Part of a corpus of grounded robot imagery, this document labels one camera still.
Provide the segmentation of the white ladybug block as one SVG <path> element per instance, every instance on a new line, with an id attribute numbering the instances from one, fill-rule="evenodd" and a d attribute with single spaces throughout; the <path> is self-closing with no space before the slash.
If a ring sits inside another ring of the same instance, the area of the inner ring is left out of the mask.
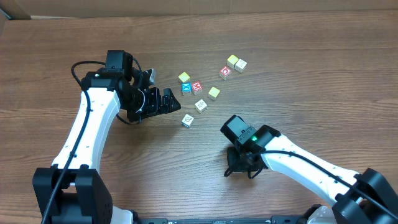
<path id="1" fill-rule="evenodd" d="M 195 103 L 195 109 L 199 112 L 202 113 L 207 109 L 208 105 L 205 103 L 203 99 L 200 99 Z"/>

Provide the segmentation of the white leaf block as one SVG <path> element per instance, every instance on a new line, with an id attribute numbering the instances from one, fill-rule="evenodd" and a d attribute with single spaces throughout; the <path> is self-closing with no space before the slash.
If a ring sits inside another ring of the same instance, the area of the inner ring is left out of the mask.
<path id="1" fill-rule="evenodd" d="M 193 122 L 194 122 L 194 117 L 190 116 L 189 114 L 186 114 L 182 119 L 182 125 L 187 128 L 190 128 Z"/>

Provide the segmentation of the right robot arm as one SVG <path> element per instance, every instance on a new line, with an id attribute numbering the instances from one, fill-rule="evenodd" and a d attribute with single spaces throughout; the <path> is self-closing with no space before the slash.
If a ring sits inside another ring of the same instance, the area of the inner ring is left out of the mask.
<path id="1" fill-rule="evenodd" d="M 220 131 L 228 149 L 225 176 L 247 172 L 253 179 L 264 169 L 284 174 L 327 202 L 301 219 L 304 223 L 397 223 L 397 193 L 378 171 L 362 174 L 333 165 L 294 144 L 280 131 L 259 129 L 233 115 Z"/>

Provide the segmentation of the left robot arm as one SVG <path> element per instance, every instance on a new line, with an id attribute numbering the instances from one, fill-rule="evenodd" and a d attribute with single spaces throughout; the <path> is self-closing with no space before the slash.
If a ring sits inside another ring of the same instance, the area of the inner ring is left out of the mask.
<path id="1" fill-rule="evenodd" d="M 154 86 L 154 69 L 142 70 L 124 50 L 109 50 L 100 69 L 78 79 L 80 107 L 70 134 L 49 168 L 32 179 L 42 223 L 140 223 L 138 214 L 118 208 L 100 176 L 110 126 L 127 113 L 125 124 L 181 109 L 170 88 Z"/>

